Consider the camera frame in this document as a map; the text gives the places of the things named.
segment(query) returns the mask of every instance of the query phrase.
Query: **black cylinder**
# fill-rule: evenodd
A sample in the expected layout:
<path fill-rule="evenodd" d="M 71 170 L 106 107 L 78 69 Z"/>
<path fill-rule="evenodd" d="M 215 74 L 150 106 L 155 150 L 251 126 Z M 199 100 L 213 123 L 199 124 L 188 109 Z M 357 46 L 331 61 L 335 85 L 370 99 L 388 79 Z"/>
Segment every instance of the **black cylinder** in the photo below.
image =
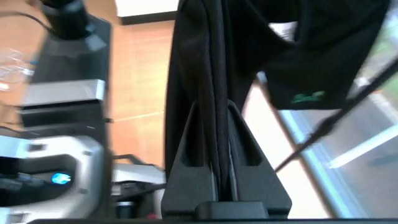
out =
<path fill-rule="evenodd" d="M 92 33 L 94 25 L 82 0 L 42 0 L 42 3 L 42 11 L 57 37 L 74 40 Z"/>

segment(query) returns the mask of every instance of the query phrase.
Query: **blue light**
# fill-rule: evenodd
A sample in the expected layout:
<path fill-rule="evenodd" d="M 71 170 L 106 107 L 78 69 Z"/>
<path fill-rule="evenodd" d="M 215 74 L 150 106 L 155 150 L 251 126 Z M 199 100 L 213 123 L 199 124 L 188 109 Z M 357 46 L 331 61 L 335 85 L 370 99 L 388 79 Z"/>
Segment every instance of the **blue light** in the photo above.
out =
<path fill-rule="evenodd" d="M 68 174 L 56 173 L 52 176 L 51 181 L 55 184 L 66 184 L 70 181 L 70 176 Z"/>

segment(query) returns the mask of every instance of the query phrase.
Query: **green logo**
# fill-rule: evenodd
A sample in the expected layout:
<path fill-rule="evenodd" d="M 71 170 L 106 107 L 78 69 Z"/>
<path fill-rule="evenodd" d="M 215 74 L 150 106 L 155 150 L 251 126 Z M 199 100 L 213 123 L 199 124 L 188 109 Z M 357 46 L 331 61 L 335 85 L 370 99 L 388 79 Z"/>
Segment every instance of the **green logo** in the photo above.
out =
<path fill-rule="evenodd" d="M 302 102 L 318 102 L 321 101 L 323 96 L 325 95 L 324 91 L 317 91 L 315 93 L 312 93 L 312 95 L 306 95 L 306 94 L 297 94 L 293 97 L 292 104 L 294 103 L 302 103 Z"/>

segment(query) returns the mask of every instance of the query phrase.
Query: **black baseboard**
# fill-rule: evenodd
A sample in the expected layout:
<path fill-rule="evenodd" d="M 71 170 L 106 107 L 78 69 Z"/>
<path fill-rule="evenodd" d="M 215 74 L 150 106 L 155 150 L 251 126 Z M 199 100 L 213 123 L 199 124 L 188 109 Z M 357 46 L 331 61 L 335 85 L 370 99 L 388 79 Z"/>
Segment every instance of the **black baseboard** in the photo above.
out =
<path fill-rule="evenodd" d="M 143 24 L 148 22 L 162 22 L 162 21 L 171 21 L 175 20 L 175 16 L 177 15 L 176 11 L 171 12 L 159 12 L 138 16 L 126 16 L 119 17 L 122 25 L 133 25 L 133 24 Z"/>

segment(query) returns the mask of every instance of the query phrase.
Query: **orange tiled floor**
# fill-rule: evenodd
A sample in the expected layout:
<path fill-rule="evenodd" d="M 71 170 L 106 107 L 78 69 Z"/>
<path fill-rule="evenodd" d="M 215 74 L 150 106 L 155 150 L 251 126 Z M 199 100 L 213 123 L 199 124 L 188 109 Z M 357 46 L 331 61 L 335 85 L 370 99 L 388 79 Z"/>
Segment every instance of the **orange tiled floor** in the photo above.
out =
<path fill-rule="evenodd" d="M 174 22 L 156 22 L 121 26 L 113 0 L 86 0 L 88 11 L 113 24 L 111 61 L 111 147 L 116 154 L 135 154 L 148 163 L 162 165 L 164 97 Z M 0 9 L 14 9 L 33 14 L 44 21 L 40 12 L 23 0 L 1 0 Z M 10 47 L 35 52 L 44 30 L 26 18 L 0 19 L 0 49 Z M 0 100 L 18 104 L 25 86 L 0 92 Z M 244 117 L 254 136 L 275 167 L 292 148 L 260 89 L 249 94 Z M 279 173 L 279 178 L 293 200 L 290 218 L 325 218 L 328 216 L 302 165 L 295 161 Z"/>

